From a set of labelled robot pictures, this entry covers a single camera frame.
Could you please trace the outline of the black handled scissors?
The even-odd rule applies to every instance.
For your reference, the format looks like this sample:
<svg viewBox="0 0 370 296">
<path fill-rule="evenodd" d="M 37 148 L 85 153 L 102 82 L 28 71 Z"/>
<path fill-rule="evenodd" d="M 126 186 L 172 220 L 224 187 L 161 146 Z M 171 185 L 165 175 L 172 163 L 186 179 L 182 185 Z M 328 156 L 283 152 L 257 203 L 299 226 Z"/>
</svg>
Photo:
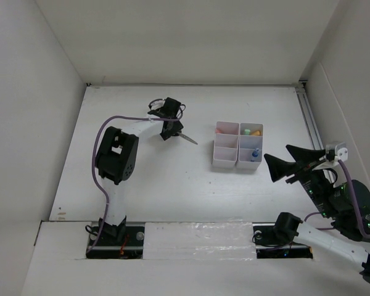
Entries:
<svg viewBox="0 0 370 296">
<path fill-rule="evenodd" d="M 178 136 L 181 137 L 181 138 L 183 138 L 183 139 L 185 139 L 186 141 L 188 141 L 188 142 L 190 142 L 192 144 L 198 145 L 198 143 L 195 140 L 191 139 L 189 136 L 186 136 L 183 133 L 178 133 Z"/>
</svg>

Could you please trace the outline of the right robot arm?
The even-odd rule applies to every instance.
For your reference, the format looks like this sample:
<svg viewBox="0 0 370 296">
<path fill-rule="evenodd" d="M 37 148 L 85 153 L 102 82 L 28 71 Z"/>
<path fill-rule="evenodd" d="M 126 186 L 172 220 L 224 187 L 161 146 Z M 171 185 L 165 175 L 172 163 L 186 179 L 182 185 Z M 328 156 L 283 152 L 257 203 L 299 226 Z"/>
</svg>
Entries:
<svg viewBox="0 0 370 296">
<path fill-rule="evenodd" d="M 370 284 L 370 191 L 362 182 L 351 178 L 344 164 L 348 159 L 346 143 L 333 142 L 321 150 L 288 144 L 286 149 L 293 162 L 264 155 L 272 181 L 285 179 L 287 184 L 300 183 L 318 213 L 330 219 L 331 227 L 346 240 L 334 238 L 306 220 L 282 212 L 269 232 L 271 241 L 264 247 L 274 250 L 293 243 L 319 247 L 349 261 Z"/>
</svg>

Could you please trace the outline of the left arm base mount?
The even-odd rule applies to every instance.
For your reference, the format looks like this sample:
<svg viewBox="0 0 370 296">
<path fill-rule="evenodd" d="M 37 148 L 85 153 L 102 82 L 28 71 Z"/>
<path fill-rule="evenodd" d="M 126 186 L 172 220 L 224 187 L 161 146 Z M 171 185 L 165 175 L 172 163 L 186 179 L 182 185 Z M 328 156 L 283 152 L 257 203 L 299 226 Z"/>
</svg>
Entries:
<svg viewBox="0 0 370 296">
<path fill-rule="evenodd" d="M 144 250 L 145 225 L 131 224 L 126 226 L 126 233 L 120 242 L 101 234 L 97 244 L 86 251 L 87 259 L 141 259 Z"/>
</svg>

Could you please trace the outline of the clear glue bottle blue cap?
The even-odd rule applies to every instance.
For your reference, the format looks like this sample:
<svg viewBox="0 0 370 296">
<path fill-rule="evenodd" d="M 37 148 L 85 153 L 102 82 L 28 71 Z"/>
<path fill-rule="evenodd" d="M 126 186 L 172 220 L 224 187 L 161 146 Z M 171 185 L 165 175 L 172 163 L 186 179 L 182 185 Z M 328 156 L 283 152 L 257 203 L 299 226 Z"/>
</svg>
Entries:
<svg viewBox="0 0 370 296">
<path fill-rule="evenodd" d="M 251 161 L 251 162 L 256 162 L 256 161 L 257 161 L 257 159 L 258 159 L 259 153 L 260 153 L 260 149 L 259 149 L 259 148 L 256 148 L 256 149 L 252 152 L 252 154 L 251 154 L 250 161 Z"/>
</svg>

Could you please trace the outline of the blue correction tape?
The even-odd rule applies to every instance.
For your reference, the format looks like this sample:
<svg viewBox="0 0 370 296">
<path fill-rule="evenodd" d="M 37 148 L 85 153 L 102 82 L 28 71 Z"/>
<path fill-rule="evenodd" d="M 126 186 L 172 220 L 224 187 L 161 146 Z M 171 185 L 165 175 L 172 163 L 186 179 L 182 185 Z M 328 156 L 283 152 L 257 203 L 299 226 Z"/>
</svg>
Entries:
<svg viewBox="0 0 370 296">
<path fill-rule="evenodd" d="M 253 141 L 250 139 L 242 139 L 240 141 L 240 148 L 241 149 L 253 149 Z"/>
</svg>

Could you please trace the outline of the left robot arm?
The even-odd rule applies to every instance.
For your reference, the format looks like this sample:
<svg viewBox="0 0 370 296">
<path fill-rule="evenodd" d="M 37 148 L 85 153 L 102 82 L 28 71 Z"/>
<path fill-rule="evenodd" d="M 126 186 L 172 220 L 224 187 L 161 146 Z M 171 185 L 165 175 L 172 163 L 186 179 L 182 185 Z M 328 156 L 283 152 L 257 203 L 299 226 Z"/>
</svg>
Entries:
<svg viewBox="0 0 370 296">
<path fill-rule="evenodd" d="M 136 166 L 138 147 L 152 137 L 164 141 L 181 134 L 186 106 L 176 99 L 156 99 L 145 117 L 114 115 L 106 119 L 94 141 L 91 171 L 97 188 L 105 197 L 105 210 L 98 225 L 90 230 L 93 245 L 120 245 L 126 237 L 124 182 Z"/>
</svg>

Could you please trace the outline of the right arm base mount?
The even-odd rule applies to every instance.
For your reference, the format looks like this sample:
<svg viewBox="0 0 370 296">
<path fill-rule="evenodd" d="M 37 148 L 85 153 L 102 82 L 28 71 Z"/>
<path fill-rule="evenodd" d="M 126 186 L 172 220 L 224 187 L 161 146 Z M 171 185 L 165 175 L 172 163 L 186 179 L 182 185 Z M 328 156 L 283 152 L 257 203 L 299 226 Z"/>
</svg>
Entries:
<svg viewBox="0 0 370 296">
<path fill-rule="evenodd" d="M 255 244 L 257 259 L 313 259 L 310 247 L 280 240 L 273 231 L 273 225 L 254 226 L 252 242 Z"/>
</svg>

